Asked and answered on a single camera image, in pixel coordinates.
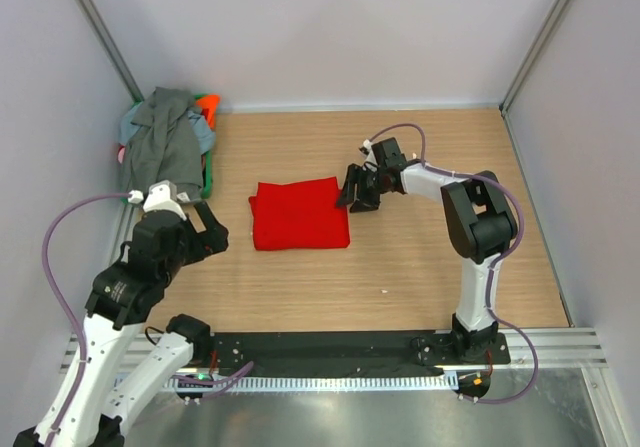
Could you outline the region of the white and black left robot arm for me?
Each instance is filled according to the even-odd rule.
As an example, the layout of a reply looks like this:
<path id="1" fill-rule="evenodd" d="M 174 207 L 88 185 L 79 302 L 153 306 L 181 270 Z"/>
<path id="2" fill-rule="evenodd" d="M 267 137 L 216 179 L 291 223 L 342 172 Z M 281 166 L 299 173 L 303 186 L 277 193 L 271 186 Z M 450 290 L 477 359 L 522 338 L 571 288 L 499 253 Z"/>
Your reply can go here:
<path id="1" fill-rule="evenodd" d="M 47 414 L 20 432 L 17 446 L 121 446 L 141 411 L 180 368 L 212 354 L 210 326 L 186 314 L 171 319 L 154 351 L 122 384 L 121 361 L 179 270 L 228 248 L 229 232 L 209 205 L 194 206 L 197 231 L 179 205 L 155 205 L 135 224 L 118 259 L 96 276 L 86 315 L 72 325 L 78 350 Z"/>

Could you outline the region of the red t-shirt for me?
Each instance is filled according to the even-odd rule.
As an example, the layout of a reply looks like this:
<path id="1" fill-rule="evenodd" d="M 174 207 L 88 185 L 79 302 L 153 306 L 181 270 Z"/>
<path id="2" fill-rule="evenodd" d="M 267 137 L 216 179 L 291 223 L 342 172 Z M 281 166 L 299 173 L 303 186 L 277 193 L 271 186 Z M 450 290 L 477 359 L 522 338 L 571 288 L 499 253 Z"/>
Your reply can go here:
<path id="1" fill-rule="evenodd" d="M 350 245 L 348 214 L 336 202 L 337 179 L 289 184 L 260 182 L 249 198 L 258 251 L 338 249 Z"/>

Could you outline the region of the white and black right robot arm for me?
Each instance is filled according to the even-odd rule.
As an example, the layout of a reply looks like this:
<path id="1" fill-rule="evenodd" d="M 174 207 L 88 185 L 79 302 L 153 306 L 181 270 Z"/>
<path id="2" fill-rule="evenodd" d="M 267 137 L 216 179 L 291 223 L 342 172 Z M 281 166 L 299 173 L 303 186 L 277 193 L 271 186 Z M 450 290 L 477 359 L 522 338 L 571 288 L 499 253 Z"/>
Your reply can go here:
<path id="1" fill-rule="evenodd" d="M 336 205 L 351 213 L 376 211 L 381 196 L 390 192 L 442 203 L 450 243 L 462 258 L 450 348 L 459 361 L 476 361 L 497 340 L 498 321 L 491 314 L 493 289 L 505 254 L 519 239 L 507 194 L 493 172 L 455 173 L 409 160 L 395 138 L 376 143 L 367 139 L 360 151 L 364 162 L 348 166 Z"/>

